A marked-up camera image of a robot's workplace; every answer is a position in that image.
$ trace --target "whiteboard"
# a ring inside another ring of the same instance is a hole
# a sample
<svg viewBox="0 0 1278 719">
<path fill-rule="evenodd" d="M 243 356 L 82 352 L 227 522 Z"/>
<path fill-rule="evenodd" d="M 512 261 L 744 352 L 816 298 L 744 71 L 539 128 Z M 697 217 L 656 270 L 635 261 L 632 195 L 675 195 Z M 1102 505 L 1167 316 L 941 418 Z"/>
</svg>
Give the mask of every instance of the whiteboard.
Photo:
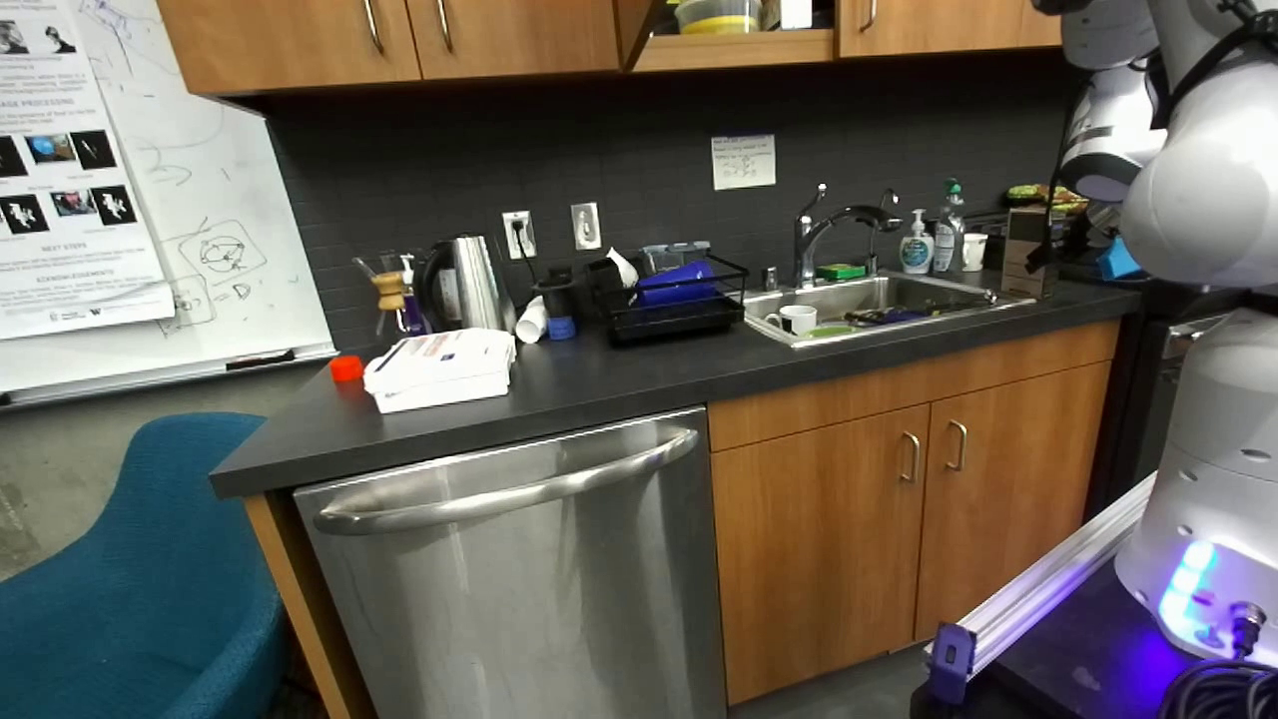
<svg viewBox="0 0 1278 719">
<path fill-rule="evenodd" d="M 177 321 L 0 342 L 0 406 L 331 356 L 262 115 L 186 95 L 154 0 L 68 0 Z"/>
</svg>

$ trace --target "dishwasher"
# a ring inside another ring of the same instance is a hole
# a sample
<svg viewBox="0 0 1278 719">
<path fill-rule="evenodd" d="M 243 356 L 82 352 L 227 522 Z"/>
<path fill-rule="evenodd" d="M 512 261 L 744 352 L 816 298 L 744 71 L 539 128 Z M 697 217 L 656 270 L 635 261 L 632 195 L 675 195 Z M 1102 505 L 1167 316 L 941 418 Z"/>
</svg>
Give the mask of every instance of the dishwasher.
<svg viewBox="0 0 1278 719">
<path fill-rule="evenodd" d="M 724 719 L 705 414 L 318 487 L 294 509 L 382 719 Z"/>
</svg>

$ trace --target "teal chair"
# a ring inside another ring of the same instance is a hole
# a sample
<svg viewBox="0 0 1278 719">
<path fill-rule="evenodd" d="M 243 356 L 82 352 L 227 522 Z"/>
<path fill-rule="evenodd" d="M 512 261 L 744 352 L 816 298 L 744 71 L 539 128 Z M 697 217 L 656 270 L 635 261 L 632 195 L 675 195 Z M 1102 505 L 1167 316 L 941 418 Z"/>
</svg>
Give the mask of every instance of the teal chair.
<svg viewBox="0 0 1278 719">
<path fill-rule="evenodd" d="M 287 633 L 243 522 L 206 471 L 255 414 L 142 422 L 82 539 L 0 582 L 5 719 L 251 719 Z"/>
</svg>

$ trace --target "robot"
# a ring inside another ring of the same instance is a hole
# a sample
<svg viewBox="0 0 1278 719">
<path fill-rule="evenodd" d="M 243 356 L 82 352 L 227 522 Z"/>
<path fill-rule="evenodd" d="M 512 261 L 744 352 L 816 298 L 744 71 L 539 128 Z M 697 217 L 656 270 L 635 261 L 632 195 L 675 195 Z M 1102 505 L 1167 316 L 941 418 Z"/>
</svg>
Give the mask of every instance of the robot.
<svg viewBox="0 0 1278 719">
<path fill-rule="evenodd" d="M 1094 76 L 1061 185 L 1119 204 L 1123 240 L 1158 280 L 1272 286 L 1278 0 L 1070 0 L 1061 13 L 1065 61 Z M 1149 505 L 1115 573 L 1182 650 L 1278 666 L 1278 629 L 1264 629 L 1278 615 L 1278 316 L 1243 313 L 1190 352 Z"/>
</svg>

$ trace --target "stainless steel sink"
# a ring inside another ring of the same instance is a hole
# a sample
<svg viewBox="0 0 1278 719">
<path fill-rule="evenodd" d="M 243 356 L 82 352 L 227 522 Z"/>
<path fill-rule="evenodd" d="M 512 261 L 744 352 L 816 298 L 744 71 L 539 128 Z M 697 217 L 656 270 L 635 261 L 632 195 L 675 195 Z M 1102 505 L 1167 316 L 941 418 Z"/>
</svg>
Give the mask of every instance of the stainless steel sink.
<svg viewBox="0 0 1278 719">
<path fill-rule="evenodd" d="M 809 302 L 817 324 L 809 336 L 796 336 L 780 316 L 784 302 Z M 990 286 L 934 280 L 934 277 L 866 277 L 849 285 L 822 285 L 802 293 L 747 297 L 747 328 L 759 336 L 802 349 L 849 342 L 886 333 L 954 324 L 965 316 L 990 316 L 1026 309 L 1033 298 L 999 298 Z"/>
</svg>

